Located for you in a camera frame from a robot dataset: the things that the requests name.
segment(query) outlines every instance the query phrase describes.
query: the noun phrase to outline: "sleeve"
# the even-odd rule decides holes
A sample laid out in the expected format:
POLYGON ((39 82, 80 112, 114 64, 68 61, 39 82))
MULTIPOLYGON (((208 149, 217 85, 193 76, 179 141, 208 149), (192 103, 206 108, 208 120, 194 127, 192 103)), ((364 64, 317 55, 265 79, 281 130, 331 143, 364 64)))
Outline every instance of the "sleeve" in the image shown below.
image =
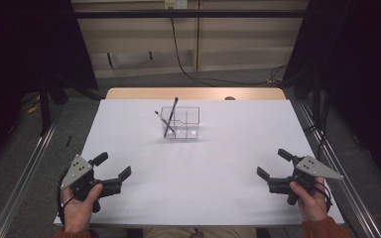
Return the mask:
POLYGON ((67 233, 61 228, 54 238, 91 238, 91 233, 88 231, 78 232, 78 233, 67 233))
POLYGON ((303 238, 349 238, 348 231, 335 223, 332 217, 302 223, 303 238))

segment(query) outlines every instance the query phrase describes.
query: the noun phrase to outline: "person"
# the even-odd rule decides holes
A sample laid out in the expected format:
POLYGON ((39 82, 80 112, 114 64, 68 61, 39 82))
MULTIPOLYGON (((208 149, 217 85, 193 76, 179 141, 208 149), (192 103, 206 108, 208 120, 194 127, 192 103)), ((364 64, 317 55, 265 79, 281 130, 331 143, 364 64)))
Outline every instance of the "person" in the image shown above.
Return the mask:
MULTIPOLYGON (((317 178, 317 188, 324 190, 324 178, 317 178)), ((298 206, 303 218, 303 238, 346 238, 349 233, 345 228, 335 223, 332 217, 327 215, 324 196, 317 191, 308 193, 295 181, 290 183, 290 188, 300 198, 298 206)), ((72 192, 65 189, 62 194, 64 204, 64 228, 61 228, 55 238, 90 238, 88 231, 91 219, 92 203, 98 199, 103 186, 97 184, 88 194, 85 201, 71 199, 72 192)), ((205 229, 202 236, 197 236, 200 231, 193 229, 166 229, 152 228, 144 231, 145 238, 152 237, 225 237, 226 233, 233 237, 256 237, 255 229, 251 228, 218 228, 205 229)))

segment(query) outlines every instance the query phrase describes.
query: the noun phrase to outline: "horizontal black bar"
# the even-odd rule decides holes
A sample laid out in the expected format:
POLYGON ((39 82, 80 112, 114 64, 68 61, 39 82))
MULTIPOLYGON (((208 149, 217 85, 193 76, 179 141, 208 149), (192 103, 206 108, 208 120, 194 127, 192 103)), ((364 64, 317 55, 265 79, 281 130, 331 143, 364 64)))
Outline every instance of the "horizontal black bar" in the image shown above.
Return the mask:
POLYGON ((19 13, 22 16, 98 18, 304 18, 305 10, 116 10, 19 13))

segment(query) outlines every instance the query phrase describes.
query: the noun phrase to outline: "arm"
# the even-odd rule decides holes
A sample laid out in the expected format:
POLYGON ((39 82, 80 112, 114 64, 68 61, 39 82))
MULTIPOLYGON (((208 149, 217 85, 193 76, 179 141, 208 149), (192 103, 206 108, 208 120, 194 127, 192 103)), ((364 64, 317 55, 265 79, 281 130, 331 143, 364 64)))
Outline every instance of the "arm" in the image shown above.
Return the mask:
MULTIPOLYGON (((324 178, 317 178, 317 182, 324 184, 324 178)), ((316 187, 324 190, 320 183, 317 183, 316 187)), ((337 225, 330 216, 327 216, 322 194, 319 192, 309 194, 294 181, 290 183, 290 187, 300 197, 298 205, 303 218, 304 238, 349 237, 348 232, 342 226, 337 225)))
POLYGON ((64 228, 60 229, 55 238, 90 238, 88 231, 91 220, 92 204, 98 199, 102 184, 95 185, 89 192, 85 201, 72 199, 72 191, 69 188, 63 190, 62 201, 64 209, 64 228))

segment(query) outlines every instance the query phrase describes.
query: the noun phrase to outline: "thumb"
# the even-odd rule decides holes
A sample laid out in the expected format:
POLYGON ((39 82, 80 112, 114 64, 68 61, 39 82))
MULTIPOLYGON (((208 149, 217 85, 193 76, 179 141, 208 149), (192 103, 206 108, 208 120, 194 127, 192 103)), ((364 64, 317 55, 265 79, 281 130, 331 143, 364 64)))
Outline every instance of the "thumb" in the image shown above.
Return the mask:
POLYGON ((96 184, 91 189, 91 191, 89 192, 84 202, 92 205, 92 203, 94 203, 94 201, 98 199, 98 196, 101 194, 102 191, 103 191, 103 184, 101 183, 96 184))
POLYGON ((308 194, 305 188, 296 183, 295 181, 290 182, 290 188, 295 194, 297 194, 302 199, 302 201, 308 202, 312 199, 312 197, 308 194))

